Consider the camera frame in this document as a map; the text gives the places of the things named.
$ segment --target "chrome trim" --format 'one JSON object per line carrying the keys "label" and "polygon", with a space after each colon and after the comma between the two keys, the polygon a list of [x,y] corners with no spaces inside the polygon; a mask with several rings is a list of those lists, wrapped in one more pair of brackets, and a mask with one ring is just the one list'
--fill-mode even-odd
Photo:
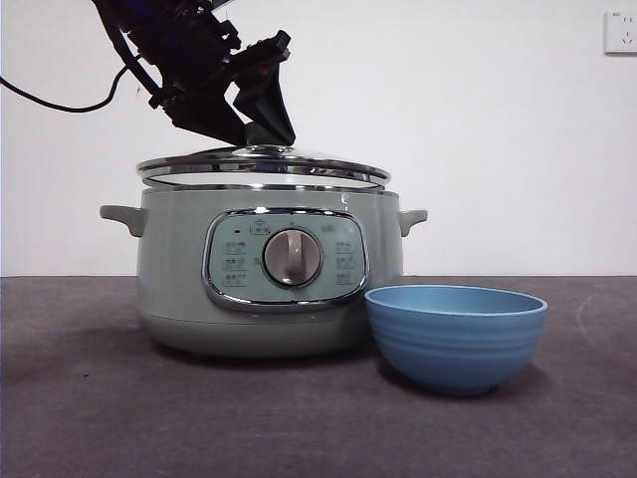
{"label": "chrome trim", "polygon": [[151,189],[144,189],[144,194],[160,191],[227,191],[233,189],[251,191],[318,191],[318,192],[354,192],[360,194],[379,194],[381,196],[398,197],[393,191],[387,191],[381,186],[372,187],[340,187],[340,186],[307,186],[292,184],[263,184],[259,186],[251,184],[170,184],[158,182],[153,179],[144,179],[143,183]]}
{"label": "chrome trim", "polygon": [[155,183],[175,185],[156,177],[193,172],[259,172],[325,176],[353,179],[378,186],[384,186],[391,178],[387,171],[377,167],[311,156],[293,148],[274,146],[212,149],[186,156],[152,159],[137,165],[137,174],[146,184],[148,184],[146,180],[154,178]]}
{"label": "chrome trim", "polygon": [[[336,217],[346,217],[350,219],[358,228],[358,232],[360,232],[360,238],[362,241],[362,255],[364,262],[364,273],[363,278],[360,283],[356,286],[354,290],[343,295],[330,299],[318,300],[318,301],[291,301],[291,302],[264,302],[264,301],[251,301],[248,299],[241,299],[238,297],[233,297],[228,294],[224,294],[221,292],[212,282],[212,278],[210,277],[210,254],[212,252],[212,238],[214,237],[215,230],[217,226],[229,216],[233,215],[259,215],[259,214],[299,214],[300,211],[304,211],[305,214],[320,214],[320,215],[332,215]],[[272,237],[279,231],[273,231],[271,233]],[[214,302],[220,307],[230,309],[238,312],[252,312],[252,313],[297,313],[297,312],[318,312],[326,309],[333,309],[339,306],[342,306],[344,303],[350,301],[351,299],[356,298],[361,295],[361,292],[367,285],[367,280],[369,278],[369,259],[368,259],[368,251],[367,251],[367,240],[365,237],[365,232],[361,227],[360,223],[356,220],[354,216],[351,214],[347,214],[341,211],[332,211],[328,209],[315,209],[308,207],[257,207],[255,209],[239,209],[226,211],[218,216],[216,216],[210,226],[208,227],[208,231],[206,232],[206,240],[204,243],[204,251],[203,251],[203,264],[201,266],[201,279],[203,282],[204,289],[206,294]]]}

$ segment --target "cooker handle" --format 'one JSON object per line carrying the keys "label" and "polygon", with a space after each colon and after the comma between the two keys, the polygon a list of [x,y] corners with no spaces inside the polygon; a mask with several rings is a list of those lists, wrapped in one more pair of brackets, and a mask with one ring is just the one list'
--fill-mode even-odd
{"label": "cooker handle", "polygon": [[400,235],[407,237],[409,231],[416,224],[425,222],[427,220],[427,211],[424,209],[418,209],[415,211],[400,211],[398,213],[398,223],[400,224]]}
{"label": "cooker handle", "polygon": [[100,217],[121,222],[128,226],[132,237],[141,237],[148,220],[148,211],[137,207],[107,205],[100,208]]}

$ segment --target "cooker base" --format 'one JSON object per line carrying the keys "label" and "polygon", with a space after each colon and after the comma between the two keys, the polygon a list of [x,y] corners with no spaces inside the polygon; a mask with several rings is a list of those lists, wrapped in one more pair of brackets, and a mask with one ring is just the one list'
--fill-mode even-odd
{"label": "cooker base", "polygon": [[360,346],[371,333],[364,314],[298,324],[209,324],[138,312],[163,344],[195,354],[245,359],[314,356]]}

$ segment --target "glass lid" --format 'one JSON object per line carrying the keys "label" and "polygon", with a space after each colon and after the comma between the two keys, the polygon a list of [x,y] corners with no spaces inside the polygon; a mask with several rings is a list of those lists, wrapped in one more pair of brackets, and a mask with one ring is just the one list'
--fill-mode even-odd
{"label": "glass lid", "polygon": [[149,186],[320,186],[383,188],[388,172],[291,146],[211,149],[143,162],[137,173]]}

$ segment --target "stainless steel rim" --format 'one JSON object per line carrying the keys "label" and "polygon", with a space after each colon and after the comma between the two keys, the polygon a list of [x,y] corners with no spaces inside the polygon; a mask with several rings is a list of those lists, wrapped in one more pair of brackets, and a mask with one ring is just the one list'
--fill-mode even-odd
{"label": "stainless steel rim", "polygon": [[334,177],[384,186],[391,178],[387,171],[355,162],[317,158],[294,153],[293,148],[249,146],[244,149],[222,148],[186,156],[162,157],[137,166],[137,173],[150,186],[158,183],[175,185],[157,179],[167,174],[197,172],[258,172]]}
{"label": "stainless steel rim", "polygon": [[227,191],[227,190],[250,190],[250,191],[317,191],[317,192],[349,192],[358,194],[378,194],[381,196],[398,197],[393,191],[387,191],[382,186],[371,187],[340,187],[340,186],[306,186],[292,184],[263,184],[259,186],[251,184],[171,184],[153,179],[144,179],[143,183],[151,186],[145,189],[143,194],[151,194],[161,191]]}

